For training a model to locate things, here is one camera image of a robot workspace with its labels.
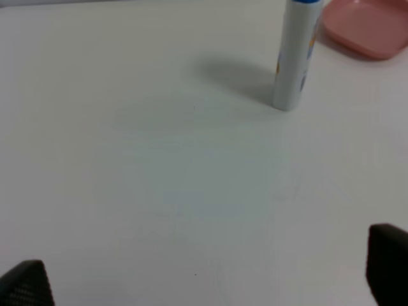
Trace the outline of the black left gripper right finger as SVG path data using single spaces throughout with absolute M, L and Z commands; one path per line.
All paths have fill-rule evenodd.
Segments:
M 378 305 L 407 305 L 407 232 L 392 224 L 368 231 L 366 280 Z

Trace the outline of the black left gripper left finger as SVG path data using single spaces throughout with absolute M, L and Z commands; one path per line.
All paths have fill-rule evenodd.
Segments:
M 1 276 L 1 306 L 55 305 L 44 262 L 22 261 Z

